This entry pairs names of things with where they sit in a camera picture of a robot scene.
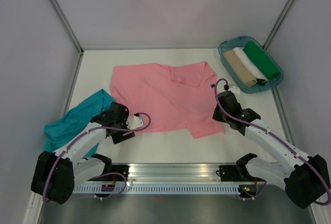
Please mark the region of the aluminium mounting rail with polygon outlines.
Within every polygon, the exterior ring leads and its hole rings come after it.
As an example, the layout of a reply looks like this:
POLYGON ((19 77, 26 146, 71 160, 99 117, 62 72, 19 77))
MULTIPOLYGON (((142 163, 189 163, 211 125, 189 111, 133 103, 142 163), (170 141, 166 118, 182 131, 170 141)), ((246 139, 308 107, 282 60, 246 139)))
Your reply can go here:
POLYGON ((111 171, 137 183, 263 181, 248 175, 241 176, 235 163, 119 163, 114 164, 111 171))

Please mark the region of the blue plastic bin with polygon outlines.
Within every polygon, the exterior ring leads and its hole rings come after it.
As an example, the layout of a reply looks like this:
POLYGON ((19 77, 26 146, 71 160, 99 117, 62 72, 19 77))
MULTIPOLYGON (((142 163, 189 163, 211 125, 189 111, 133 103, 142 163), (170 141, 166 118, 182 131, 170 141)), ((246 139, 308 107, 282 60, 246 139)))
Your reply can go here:
POLYGON ((253 93, 259 93, 259 92, 265 92, 265 91, 268 91, 268 90, 278 86, 283 80, 283 71, 282 71, 282 69, 273 60, 273 58, 268 54, 268 52, 261 46, 261 44, 259 44, 258 41, 255 40, 254 38, 251 38, 251 37, 248 37, 248 36, 240 36, 240 37, 237 37, 235 39, 224 41, 219 45, 218 52, 220 54, 221 62, 223 63, 224 67, 226 68, 226 70, 228 71, 228 73, 230 74, 230 76, 232 77, 234 82, 237 84, 237 86, 240 88, 240 90, 244 93, 253 94, 253 93), (236 73, 233 71, 233 69, 231 68, 231 66, 229 65, 229 63, 227 62, 227 60, 225 59, 225 57, 223 55, 225 52, 227 52, 229 50, 232 50, 236 47, 244 48, 246 43, 249 42, 249 41, 253 41, 259 47, 261 47, 281 72, 281 74, 279 76, 277 76, 273 80, 268 80, 267 82, 264 83, 264 85, 256 84, 252 87, 245 86, 241 82, 239 77, 236 75, 236 73))

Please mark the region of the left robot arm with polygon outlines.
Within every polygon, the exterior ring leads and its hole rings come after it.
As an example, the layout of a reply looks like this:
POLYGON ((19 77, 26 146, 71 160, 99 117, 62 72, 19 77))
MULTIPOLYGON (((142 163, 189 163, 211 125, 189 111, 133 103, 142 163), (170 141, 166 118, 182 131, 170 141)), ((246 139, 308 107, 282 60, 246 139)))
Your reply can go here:
POLYGON ((129 129, 128 117, 129 109, 113 101, 106 106, 75 107, 45 128, 49 141, 38 156, 32 192, 45 203, 63 204, 75 187, 89 180, 127 182, 128 171, 113 168, 112 159, 96 149, 106 138, 119 144, 144 129, 143 125, 129 129))

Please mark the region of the left aluminium frame post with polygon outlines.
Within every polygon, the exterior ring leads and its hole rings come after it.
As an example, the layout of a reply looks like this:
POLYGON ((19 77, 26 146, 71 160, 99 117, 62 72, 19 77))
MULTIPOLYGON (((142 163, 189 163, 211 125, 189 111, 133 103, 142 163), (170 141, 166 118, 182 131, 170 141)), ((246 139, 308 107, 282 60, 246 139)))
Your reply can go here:
POLYGON ((70 41, 73 43, 73 45, 76 48, 76 50, 78 51, 78 53, 80 55, 83 54, 84 50, 83 50, 82 46, 80 45, 71 25, 69 24, 58 1, 57 0, 48 0, 48 1, 50 3, 51 7, 53 8, 53 10, 55 11, 55 14, 59 18, 61 24, 63 25, 67 35, 69 36, 70 41))

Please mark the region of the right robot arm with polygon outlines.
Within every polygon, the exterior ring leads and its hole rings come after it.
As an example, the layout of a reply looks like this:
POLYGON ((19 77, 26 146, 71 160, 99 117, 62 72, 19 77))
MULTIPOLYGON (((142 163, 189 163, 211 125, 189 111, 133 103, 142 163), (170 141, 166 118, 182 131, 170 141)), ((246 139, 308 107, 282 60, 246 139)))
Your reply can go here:
POLYGON ((248 153, 236 162, 236 174, 242 180, 262 179, 284 190, 298 207, 312 203, 330 204, 330 179, 325 159, 310 156, 273 133, 269 125, 252 109, 243 109, 231 91, 215 93, 217 105, 213 119, 254 141, 267 151, 275 163, 248 153))

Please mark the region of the rolled green t shirt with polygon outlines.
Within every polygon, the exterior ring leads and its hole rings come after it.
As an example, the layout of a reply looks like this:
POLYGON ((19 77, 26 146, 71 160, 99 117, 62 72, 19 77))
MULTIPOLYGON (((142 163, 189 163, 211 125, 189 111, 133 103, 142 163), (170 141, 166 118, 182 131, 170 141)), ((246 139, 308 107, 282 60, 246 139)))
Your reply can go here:
POLYGON ((281 74, 274 62, 255 42, 247 42, 243 50, 252 63, 266 76, 267 79, 273 80, 281 74))

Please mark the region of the aluminium frame post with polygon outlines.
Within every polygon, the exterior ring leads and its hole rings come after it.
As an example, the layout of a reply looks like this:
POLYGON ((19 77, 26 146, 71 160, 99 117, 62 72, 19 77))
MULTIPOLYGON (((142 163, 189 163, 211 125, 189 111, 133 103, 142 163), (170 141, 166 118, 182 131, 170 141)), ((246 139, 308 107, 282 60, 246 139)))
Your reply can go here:
POLYGON ((296 0, 287 0, 284 7, 282 8, 275 24, 273 25, 271 31, 269 32, 269 35, 266 38, 266 41, 263 45, 264 49, 268 49, 276 37, 276 34, 278 33, 279 29, 281 28, 282 24, 284 23, 286 17, 288 16, 290 10, 294 6, 296 0))
POLYGON ((59 18, 61 24, 63 25, 67 35, 69 36, 70 41, 73 43, 73 45, 76 48, 76 50, 78 51, 78 53, 80 55, 83 54, 84 50, 83 50, 82 46, 80 45, 71 25, 69 24, 58 1, 57 0, 48 0, 48 1, 50 3, 51 7, 53 8, 53 10, 55 11, 55 14, 59 18))

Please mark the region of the rolled beige t shirt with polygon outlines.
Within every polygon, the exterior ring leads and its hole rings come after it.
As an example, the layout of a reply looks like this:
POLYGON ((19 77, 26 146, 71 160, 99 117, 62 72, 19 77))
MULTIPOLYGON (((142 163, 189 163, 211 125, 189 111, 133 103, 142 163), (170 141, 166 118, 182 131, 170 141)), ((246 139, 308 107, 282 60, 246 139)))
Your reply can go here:
POLYGON ((223 55, 245 86, 252 87, 257 84, 257 79, 255 76, 244 66, 234 51, 229 50, 223 55))

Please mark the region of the teal t shirt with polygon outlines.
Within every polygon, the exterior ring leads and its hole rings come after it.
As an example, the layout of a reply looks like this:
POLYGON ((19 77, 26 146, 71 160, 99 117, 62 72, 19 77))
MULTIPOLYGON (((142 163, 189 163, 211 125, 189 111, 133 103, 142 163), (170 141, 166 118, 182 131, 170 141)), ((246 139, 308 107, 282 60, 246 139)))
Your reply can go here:
POLYGON ((69 110, 53 124, 45 125, 46 143, 44 150, 53 152, 70 142, 90 122, 92 117, 109 109, 115 99, 101 89, 69 110))

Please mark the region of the pink t shirt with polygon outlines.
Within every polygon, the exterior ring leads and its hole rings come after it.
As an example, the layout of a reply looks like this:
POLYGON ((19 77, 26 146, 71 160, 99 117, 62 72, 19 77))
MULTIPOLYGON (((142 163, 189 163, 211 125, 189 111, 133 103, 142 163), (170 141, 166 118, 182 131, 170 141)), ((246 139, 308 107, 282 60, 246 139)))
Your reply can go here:
POLYGON ((130 113, 151 117, 146 133, 187 129, 193 138, 224 132, 213 120, 217 75, 207 62, 185 66, 157 63, 116 66, 110 92, 130 113))

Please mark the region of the rolled white t shirt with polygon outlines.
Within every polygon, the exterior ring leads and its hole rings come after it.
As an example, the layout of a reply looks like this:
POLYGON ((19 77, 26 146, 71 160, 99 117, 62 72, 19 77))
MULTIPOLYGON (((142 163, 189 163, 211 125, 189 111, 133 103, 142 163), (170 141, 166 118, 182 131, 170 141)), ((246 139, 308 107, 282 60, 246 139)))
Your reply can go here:
POLYGON ((236 47, 233 49, 238 56, 241 63, 255 76, 256 79, 267 81, 264 74, 257 68, 257 66, 250 60, 250 58, 243 51, 243 48, 236 47))

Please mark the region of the right aluminium frame post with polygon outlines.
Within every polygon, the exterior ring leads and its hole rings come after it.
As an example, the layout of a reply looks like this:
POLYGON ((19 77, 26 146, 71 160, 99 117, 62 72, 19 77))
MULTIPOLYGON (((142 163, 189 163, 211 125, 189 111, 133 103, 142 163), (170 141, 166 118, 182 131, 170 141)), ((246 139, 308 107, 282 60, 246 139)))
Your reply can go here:
POLYGON ((275 24, 273 25, 271 31, 269 32, 269 35, 266 38, 266 41, 263 45, 264 49, 268 49, 276 37, 276 34, 278 33, 279 29, 281 28, 282 24, 284 23, 286 17, 288 16, 290 10, 294 6, 296 0, 287 0, 284 7, 282 8, 275 24))

